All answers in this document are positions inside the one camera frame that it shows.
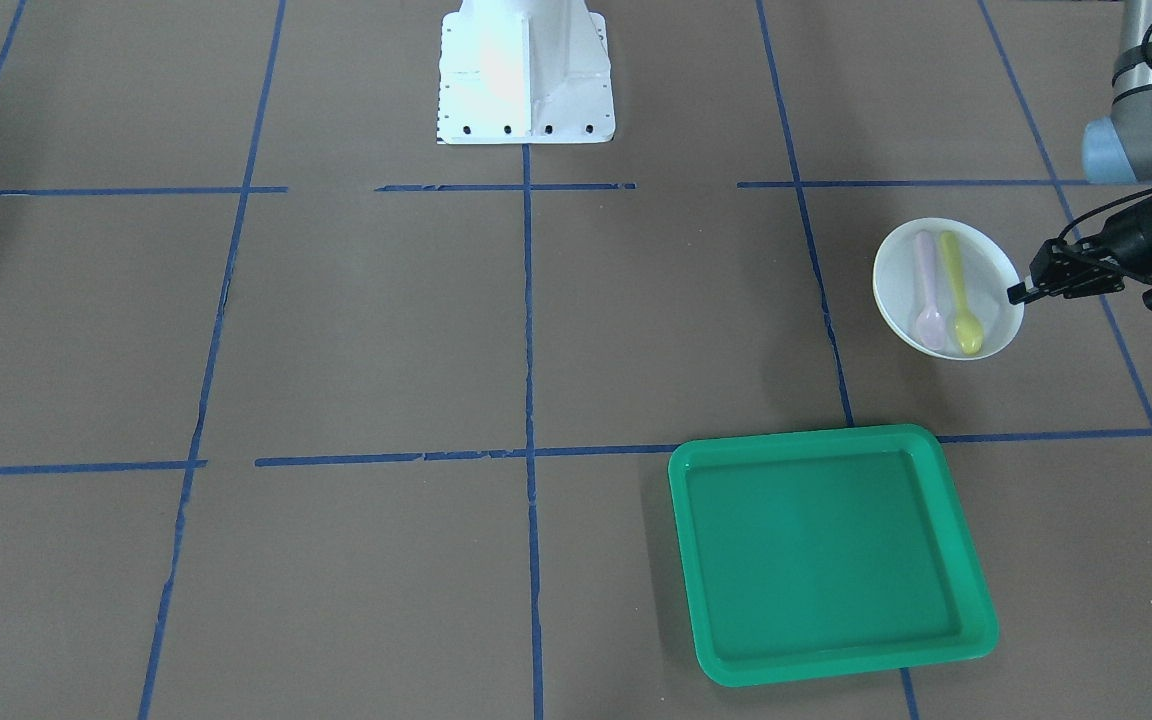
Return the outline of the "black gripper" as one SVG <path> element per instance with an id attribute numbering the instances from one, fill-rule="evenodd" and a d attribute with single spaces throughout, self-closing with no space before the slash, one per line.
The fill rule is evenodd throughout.
<path id="1" fill-rule="evenodd" d="M 1101 232 L 1075 243 L 1060 238 L 1043 242 L 1029 273 L 1007 288 L 1011 305 L 1038 300 L 1078 300 L 1082 291 L 1117 291 L 1121 279 L 1152 288 L 1152 200 L 1111 215 Z"/>

